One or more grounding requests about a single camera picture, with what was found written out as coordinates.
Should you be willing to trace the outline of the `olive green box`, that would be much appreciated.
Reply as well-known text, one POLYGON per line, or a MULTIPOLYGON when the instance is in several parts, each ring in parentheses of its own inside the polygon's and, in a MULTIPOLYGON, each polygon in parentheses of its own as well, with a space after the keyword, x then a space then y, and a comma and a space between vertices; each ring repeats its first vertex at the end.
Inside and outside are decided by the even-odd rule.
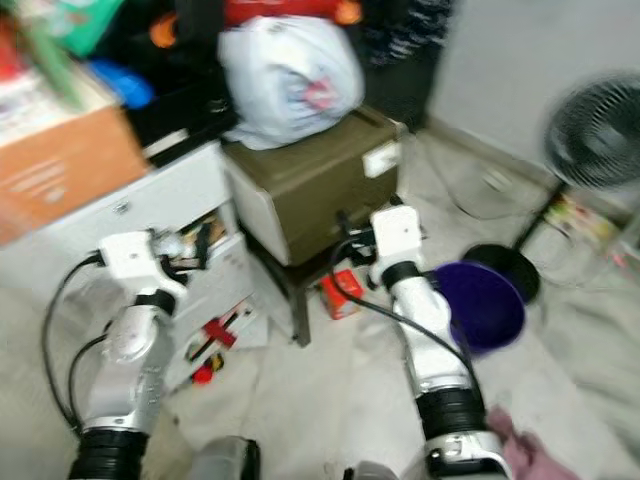
POLYGON ((397 192, 399 125, 361 106, 332 128, 291 145, 251 150, 224 141, 239 224, 284 266, 339 239, 337 216, 361 224, 397 192))

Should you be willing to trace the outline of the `small red box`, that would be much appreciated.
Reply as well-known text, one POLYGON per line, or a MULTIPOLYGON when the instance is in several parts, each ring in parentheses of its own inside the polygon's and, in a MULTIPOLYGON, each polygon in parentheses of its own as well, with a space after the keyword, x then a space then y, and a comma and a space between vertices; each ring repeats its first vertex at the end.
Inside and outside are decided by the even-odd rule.
POLYGON ((364 297, 364 285, 351 269, 342 269, 323 276, 319 288, 323 293, 326 311, 332 320, 346 319, 362 311, 362 307, 352 301, 352 298, 361 300, 364 297))

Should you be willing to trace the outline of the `white plastic drawer unit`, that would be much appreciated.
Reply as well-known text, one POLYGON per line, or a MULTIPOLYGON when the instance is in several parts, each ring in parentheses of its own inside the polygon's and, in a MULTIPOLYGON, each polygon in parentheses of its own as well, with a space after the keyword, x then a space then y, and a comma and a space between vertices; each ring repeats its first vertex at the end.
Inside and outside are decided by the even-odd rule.
POLYGON ((173 164, 0 248, 1 285, 22 294, 36 310, 26 325, 13 328, 12 352, 26 357, 23 370, 13 378, 17 387, 45 401, 50 398, 38 347, 44 310, 60 279, 95 250, 102 238, 128 230, 187 227, 214 212, 228 225, 229 233, 215 244, 209 269, 196 271, 189 280, 174 335, 182 339, 182 351, 173 357, 166 385, 175 390, 195 387, 196 366, 186 361, 186 352, 195 349, 198 328, 230 311, 250 308, 250 316, 239 315, 230 325, 237 342, 221 353, 225 365, 207 388, 253 389, 265 371, 274 315, 269 305, 278 296, 268 292, 268 276, 248 251, 247 239, 236 225, 223 164, 218 143, 206 143, 173 164))

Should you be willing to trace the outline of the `small red round thing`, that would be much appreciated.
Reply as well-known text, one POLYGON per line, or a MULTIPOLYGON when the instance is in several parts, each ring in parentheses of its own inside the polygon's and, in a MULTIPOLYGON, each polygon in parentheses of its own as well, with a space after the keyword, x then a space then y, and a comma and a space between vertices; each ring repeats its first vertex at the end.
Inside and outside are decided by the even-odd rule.
POLYGON ((206 362, 206 364, 201 365, 193 372, 191 378, 189 378, 189 383, 191 383, 193 387, 202 387, 202 385, 210 384, 219 369, 220 366, 218 362, 206 362))

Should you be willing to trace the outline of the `orange cardboard box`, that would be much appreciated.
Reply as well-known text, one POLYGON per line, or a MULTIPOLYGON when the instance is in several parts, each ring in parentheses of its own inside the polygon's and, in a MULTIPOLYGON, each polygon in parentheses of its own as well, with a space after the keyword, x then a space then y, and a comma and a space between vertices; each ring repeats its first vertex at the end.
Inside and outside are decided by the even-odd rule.
POLYGON ((0 243, 46 227, 150 170, 123 110, 109 106, 0 148, 0 243))

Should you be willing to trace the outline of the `white plastic shopping bag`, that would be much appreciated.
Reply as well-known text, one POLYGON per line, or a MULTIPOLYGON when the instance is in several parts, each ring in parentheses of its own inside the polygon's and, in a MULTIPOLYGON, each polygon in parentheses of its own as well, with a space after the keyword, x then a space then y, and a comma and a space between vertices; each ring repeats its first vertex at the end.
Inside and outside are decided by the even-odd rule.
POLYGON ((228 134, 251 150, 326 131, 364 102, 364 73, 342 28, 306 15, 255 17, 220 33, 239 123, 228 134))

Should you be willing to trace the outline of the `grey robot left leg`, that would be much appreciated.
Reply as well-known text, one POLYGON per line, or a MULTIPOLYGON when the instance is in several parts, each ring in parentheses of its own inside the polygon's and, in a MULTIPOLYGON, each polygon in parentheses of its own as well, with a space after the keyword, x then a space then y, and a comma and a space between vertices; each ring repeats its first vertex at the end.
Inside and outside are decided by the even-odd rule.
POLYGON ((195 454, 186 480, 260 480, 261 451, 246 436, 219 436, 195 454))

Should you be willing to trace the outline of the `grey robot right leg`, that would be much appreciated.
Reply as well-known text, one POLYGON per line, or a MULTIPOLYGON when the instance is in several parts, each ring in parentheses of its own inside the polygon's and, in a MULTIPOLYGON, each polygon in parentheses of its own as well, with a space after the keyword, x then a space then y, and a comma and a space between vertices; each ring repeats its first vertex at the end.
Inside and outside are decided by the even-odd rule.
POLYGON ((346 468, 340 480, 399 480, 399 476, 383 463, 362 461, 346 468))

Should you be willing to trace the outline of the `red tote bag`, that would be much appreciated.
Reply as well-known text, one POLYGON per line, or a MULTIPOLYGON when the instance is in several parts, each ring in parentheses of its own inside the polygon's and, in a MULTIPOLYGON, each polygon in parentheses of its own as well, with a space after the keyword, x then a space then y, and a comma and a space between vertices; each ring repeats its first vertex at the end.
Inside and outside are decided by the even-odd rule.
POLYGON ((225 27, 236 27, 256 17, 316 17, 338 26, 360 23, 360 0, 224 0, 225 27))

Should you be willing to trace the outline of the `colourful flat package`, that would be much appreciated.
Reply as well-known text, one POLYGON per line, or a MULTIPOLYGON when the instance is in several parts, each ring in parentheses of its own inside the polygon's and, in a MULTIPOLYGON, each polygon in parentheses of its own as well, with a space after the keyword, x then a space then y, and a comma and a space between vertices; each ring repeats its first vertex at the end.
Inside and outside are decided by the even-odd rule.
POLYGON ((604 250, 620 232, 613 221, 570 195, 558 196, 548 219, 554 227, 562 229, 568 238, 584 242, 594 250, 604 250))

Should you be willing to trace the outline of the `green upright box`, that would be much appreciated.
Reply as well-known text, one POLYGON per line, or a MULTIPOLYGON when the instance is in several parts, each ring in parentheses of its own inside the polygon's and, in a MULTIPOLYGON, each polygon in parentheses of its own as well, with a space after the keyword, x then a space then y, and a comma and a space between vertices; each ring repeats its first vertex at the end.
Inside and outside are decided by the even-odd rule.
POLYGON ((61 104, 74 113, 84 110, 76 83, 76 64, 50 31, 49 15, 42 0, 3 0, 5 12, 14 20, 20 44, 47 86, 61 104))

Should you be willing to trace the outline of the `teal tissue pack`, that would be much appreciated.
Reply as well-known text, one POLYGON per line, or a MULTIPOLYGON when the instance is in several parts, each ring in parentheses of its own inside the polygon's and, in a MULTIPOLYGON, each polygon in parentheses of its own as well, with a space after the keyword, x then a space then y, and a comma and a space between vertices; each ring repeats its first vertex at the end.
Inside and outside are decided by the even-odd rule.
POLYGON ((65 50, 87 58, 108 31, 125 0, 54 0, 52 35, 65 50))

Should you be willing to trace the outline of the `pink cloth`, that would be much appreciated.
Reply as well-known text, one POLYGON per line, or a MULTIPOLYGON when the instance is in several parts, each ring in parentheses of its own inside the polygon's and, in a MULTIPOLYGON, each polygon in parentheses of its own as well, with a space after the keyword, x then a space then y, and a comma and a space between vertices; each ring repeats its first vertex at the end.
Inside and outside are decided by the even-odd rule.
POLYGON ((580 480, 580 476, 550 456, 538 435, 516 428, 503 408, 490 410, 486 421, 500 438, 503 457, 511 467, 513 480, 580 480))

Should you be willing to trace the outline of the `red swirl print box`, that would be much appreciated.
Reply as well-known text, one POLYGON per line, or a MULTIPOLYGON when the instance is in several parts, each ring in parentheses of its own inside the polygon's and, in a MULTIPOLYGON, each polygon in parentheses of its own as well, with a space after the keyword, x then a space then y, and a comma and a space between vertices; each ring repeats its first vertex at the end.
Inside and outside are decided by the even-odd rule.
POLYGON ((0 17, 0 81, 13 82, 26 76, 29 69, 23 54, 22 41, 14 20, 9 15, 0 17))

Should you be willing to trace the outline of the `black pedestal fan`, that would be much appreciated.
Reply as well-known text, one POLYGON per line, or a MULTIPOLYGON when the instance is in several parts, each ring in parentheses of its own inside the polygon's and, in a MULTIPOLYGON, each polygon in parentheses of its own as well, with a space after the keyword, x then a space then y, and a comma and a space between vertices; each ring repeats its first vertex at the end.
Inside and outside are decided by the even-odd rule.
POLYGON ((640 182, 640 72, 596 79, 564 97, 543 137, 557 183, 509 244, 475 244, 462 260, 503 276, 525 305, 538 298, 541 275, 524 246, 570 188, 614 189, 640 182))

